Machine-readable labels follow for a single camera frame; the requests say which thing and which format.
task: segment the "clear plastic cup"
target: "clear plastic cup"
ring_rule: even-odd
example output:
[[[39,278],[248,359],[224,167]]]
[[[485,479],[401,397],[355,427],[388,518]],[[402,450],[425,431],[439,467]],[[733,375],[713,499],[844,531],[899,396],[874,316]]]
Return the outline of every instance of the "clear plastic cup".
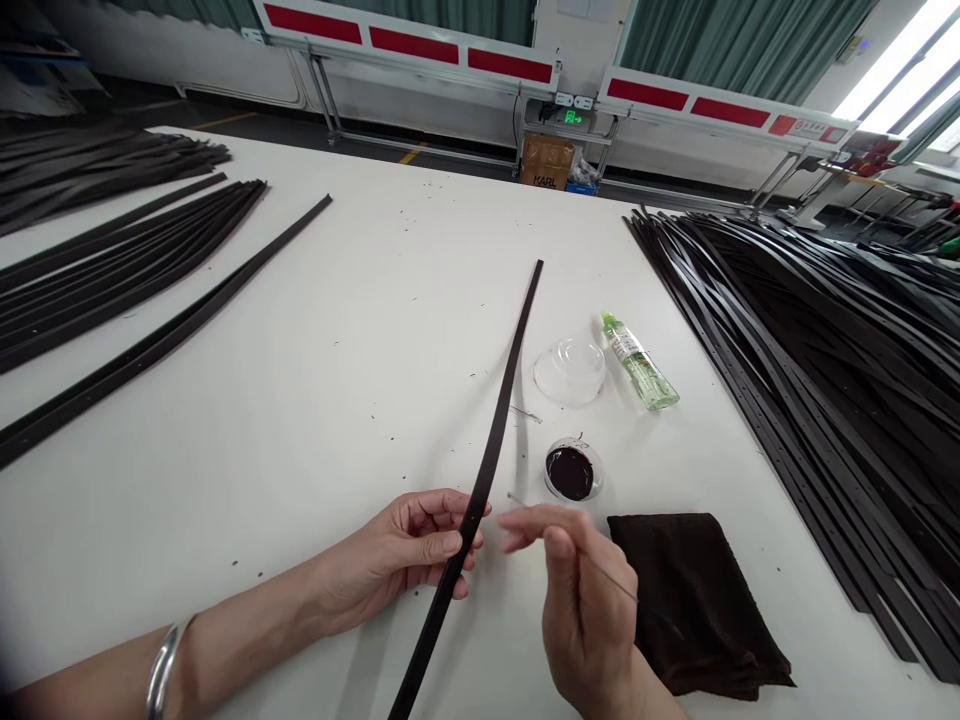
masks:
[[[562,478],[556,472],[557,466],[554,460],[554,453],[563,448],[575,450],[582,455],[589,464],[591,471],[589,489],[584,487],[579,492],[571,492],[572,488],[569,484],[562,482]],[[561,438],[547,450],[547,455],[543,461],[543,477],[547,483],[547,488],[558,498],[571,500],[573,502],[585,502],[599,495],[600,490],[603,488],[603,464],[600,462],[600,456],[597,455],[597,451],[583,440],[578,440],[577,438]]]
[[[605,373],[603,351],[591,342],[574,338],[554,343],[533,364],[533,380],[540,391],[569,407],[593,400],[603,387]]]

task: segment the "plastic lid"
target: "plastic lid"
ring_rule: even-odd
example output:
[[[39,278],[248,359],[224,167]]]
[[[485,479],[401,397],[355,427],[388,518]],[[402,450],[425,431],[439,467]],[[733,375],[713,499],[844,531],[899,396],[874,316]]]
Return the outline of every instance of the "plastic lid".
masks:
[[[603,351],[583,340],[566,338],[547,348],[533,366],[533,379],[541,392],[561,405],[584,405],[603,386],[606,363]]]

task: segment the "needle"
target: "needle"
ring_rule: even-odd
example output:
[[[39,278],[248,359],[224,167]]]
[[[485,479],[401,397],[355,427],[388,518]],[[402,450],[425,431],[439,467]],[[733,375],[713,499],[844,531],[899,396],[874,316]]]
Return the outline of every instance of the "needle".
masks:
[[[529,508],[529,507],[530,507],[530,506],[527,505],[525,502],[523,502],[523,500],[521,500],[520,498],[518,498],[516,495],[514,495],[514,494],[511,493],[511,492],[508,492],[508,493],[507,493],[507,497],[510,498],[511,500],[513,500],[515,503],[517,503],[517,505],[519,505],[520,507],[525,507],[525,508]],[[584,557],[584,558],[586,558],[587,560],[589,560],[589,561],[590,561],[590,564],[593,565],[593,566],[597,569],[597,571],[598,571],[601,575],[603,575],[607,580],[609,580],[609,581],[612,582],[614,585],[616,585],[618,588],[620,588],[620,589],[626,594],[626,596],[627,596],[628,598],[630,598],[631,600],[633,600],[633,601],[637,604],[637,607],[640,608],[640,610],[642,610],[643,612],[647,613],[648,615],[650,615],[651,617],[653,617],[655,620],[659,621],[661,624],[663,624],[663,625],[665,625],[666,627],[670,628],[670,630],[672,630],[673,632],[675,632],[675,633],[680,637],[681,640],[684,639],[683,633],[680,632],[680,628],[678,628],[676,625],[674,625],[674,624],[669,620],[669,618],[664,617],[663,615],[661,615],[660,613],[658,613],[658,612],[657,612],[656,610],[654,610],[653,608],[647,607],[647,606],[644,605],[642,602],[640,602],[640,599],[639,599],[636,595],[634,595],[632,592],[630,592],[629,590],[627,590],[627,588],[625,588],[623,585],[621,585],[621,584],[616,580],[616,578],[613,577],[613,575],[611,575],[611,574],[608,573],[606,570],[604,570],[602,567],[600,567],[600,566],[597,564],[597,561],[594,560],[592,557],[590,557],[590,556],[587,555],[586,553],[581,553],[581,556]]]

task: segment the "plastic bottle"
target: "plastic bottle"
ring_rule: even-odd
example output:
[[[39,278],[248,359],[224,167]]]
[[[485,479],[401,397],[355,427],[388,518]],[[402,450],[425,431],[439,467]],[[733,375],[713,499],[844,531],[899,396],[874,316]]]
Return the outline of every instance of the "plastic bottle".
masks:
[[[610,313],[600,313],[600,317],[603,319],[603,334],[647,409],[661,410],[678,402],[680,396],[677,391],[653,364],[627,326]]]

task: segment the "bracelet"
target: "bracelet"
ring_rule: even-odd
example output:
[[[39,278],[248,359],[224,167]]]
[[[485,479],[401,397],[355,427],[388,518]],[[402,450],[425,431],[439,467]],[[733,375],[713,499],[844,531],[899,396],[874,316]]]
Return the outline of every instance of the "bracelet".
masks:
[[[196,615],[181,620],[167,631],[163,644],[157,651],[157,658],[153,661],[150,670],[150,684],[147,686],[147,720],[163,720],[163,703],[167,697],[167,683],[170,681],[170,671],[173,661],[177,657],[177,648],[187,632],[187,627],[193,622]]]

